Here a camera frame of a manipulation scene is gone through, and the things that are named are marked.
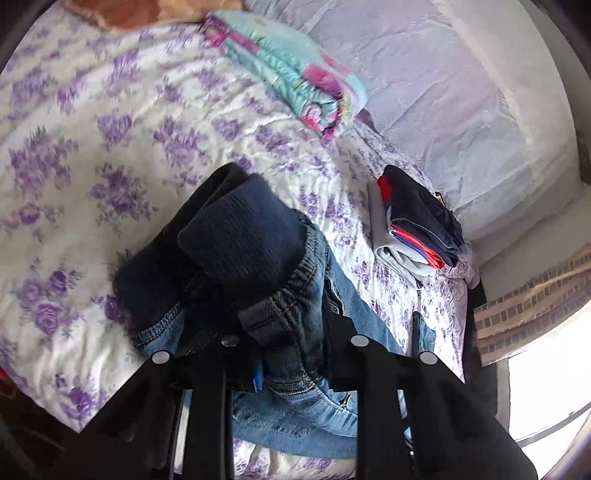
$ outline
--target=pillow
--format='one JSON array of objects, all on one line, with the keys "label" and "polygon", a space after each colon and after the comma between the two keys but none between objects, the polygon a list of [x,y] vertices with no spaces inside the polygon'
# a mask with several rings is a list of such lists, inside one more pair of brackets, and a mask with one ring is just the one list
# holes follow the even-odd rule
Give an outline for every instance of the pillow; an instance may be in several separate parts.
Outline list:
[{"label": "pillow", "polygon": [[105,30],[199,22],[212,10],[243,10],[242,0],[66,0],[64,6]]}]

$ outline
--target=folded blanket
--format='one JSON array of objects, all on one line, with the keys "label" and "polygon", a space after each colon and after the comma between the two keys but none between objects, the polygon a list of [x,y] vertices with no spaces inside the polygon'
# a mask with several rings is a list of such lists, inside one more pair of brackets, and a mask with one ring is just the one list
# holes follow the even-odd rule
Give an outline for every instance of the folded blanket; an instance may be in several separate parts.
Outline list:
[{"label": "folded blanket", "polygon": [[205,22],[208,41],[265,80],[326,141],[338,137],[367,102],[358,78],[306,35],[238,11],[215,11]]},{"label": "folded blanket", "polygon": [[372,246],[376,258],[398,273],[412,288],[421,288],[429,277],[435,275],[436,269],[429,266],[419,251],[388,232],[382,195],[373,180],[368,183],[368,194]]}]

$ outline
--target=grey fabric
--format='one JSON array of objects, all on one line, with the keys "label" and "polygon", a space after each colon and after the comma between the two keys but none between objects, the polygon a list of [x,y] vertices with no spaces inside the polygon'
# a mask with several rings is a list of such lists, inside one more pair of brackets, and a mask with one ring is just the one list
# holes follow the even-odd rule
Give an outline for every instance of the grey fabric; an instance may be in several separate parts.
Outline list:
[{"label": "grey fabric", "polygon": [[435,268],[429,266],[416,250],[390,235],[382,195],[373,180],[368,183],[368,195],[372,247],[376,258],[398,273],[412,288],[421,288],[429,277],[435,275]]}]

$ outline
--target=white bedsheet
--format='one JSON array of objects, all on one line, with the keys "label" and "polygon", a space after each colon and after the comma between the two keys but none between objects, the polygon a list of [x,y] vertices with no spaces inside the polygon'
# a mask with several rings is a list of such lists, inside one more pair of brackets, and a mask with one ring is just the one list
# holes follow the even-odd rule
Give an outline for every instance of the white bedsheet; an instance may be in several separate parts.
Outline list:
[{"label": "white bedsheet", "polygon": [[[195,25],[103,34],[56,5],[0,75],[0,366],[71,428],[142,362],[114,272],[230,161],[321,227],[408,346],[417,294],[375,262],[365,190],[386,163],[431,187],[405,157],[359,123],[323,147]],[[447,275],[425,286],[422,311],[436,354],[462,376],[462,279],[475,273],[465,259]],[[354,468],[240,441],[235,465],[248,478],[346,478]]]}]

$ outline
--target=curtain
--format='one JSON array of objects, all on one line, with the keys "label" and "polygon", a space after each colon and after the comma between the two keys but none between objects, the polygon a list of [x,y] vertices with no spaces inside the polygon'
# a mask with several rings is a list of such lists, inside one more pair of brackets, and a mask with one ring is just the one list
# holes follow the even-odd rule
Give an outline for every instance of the curtain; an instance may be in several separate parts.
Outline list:
[{"label": "curtain", "polygon": [[474,309],[482,364],[520,353],[589,300],[591,245],[521,288]]}]

